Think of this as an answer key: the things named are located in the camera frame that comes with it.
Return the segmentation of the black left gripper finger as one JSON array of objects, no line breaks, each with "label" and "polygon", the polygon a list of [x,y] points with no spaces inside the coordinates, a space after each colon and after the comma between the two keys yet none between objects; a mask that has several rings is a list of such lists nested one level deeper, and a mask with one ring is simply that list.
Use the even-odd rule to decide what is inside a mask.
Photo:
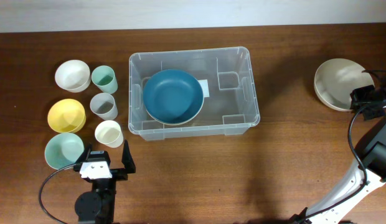
[{"label": "black left gripper finger", "polygon": [[132,158],[132,155],[130,153],[128,141],[126,139],[124,140],[124,144],[123,144],[123,153],[122,153],[121,162],[123,163],[127,173],[136,172],[136,166]]},{"label": "black left gripper finger", "polygon": [[85,161],[88,159],[88,157],[89,157],[91,151],[92,151],[92,144],[90,143],[90,144],[88,144],[88,146],[83,150],[83,152],[82,152],[82,154],[80,155],[80,157],[77,159],[77,164],[85,162]]}]

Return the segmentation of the beige large bowl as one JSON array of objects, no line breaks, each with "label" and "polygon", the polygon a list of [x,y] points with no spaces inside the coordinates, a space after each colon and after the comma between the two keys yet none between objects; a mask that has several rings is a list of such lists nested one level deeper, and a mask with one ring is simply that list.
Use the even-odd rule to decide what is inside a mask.
[{"label": "beige large bowl", "polygon": [[196,118],[204,101],[204,97],[157,96],[146,103],[146,110],[156,121],[177,126]]},{"label": "beige large bowl", "polygon": [[365,68],[358,63],[334,58],[323,62],[314,75],[314,90],[317,97],[327,107],[336,111],[351,111],[351,96],[353,90],[374,85],[368,73],[362,73]]}]

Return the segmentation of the dark blue large bowl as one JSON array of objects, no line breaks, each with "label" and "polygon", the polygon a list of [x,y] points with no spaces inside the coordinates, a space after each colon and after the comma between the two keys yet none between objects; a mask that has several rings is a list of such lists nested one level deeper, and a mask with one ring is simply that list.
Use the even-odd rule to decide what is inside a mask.
[{"label": "dark blue large bowl", "polygon": [[204,97],[198,79],[185,71],[175,69],[157,72],[146,82],[143,89],[145,108],[146,103],[157,96]]}]

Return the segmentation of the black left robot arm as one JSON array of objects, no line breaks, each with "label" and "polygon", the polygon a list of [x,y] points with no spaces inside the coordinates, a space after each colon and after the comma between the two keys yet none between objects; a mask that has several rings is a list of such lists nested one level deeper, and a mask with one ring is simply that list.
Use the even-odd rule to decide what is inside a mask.
[{"label": "black left robot arm", "polygon": [[91,183],[92,189],[82,193],[75,202],[79,223],[109,224],[114,222],[116,183],[128,179],[136,172],[127,141],[123,143],[121,162],[123,168],[111,169],[107,151],[92,151],[88,145],[73,168],[82,179]]}]

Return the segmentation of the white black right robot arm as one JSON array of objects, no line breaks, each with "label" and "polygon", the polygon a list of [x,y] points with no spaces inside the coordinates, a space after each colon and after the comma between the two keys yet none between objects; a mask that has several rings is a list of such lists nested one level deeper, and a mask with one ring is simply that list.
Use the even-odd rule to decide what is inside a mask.
[{"label": "white black right robot arm", "polygon": [[[379,78],[380,86],[365,86],[352,91],[352,117],[347,140],[354,160],[338,184],[318,203],[293,215],[289,223],[345,223],[343,218],[368,194],[386,184],[386,70],[364,70]],[[380,117],[360,141],[353,145],[352,127],[358,115],[366,120]]]}]

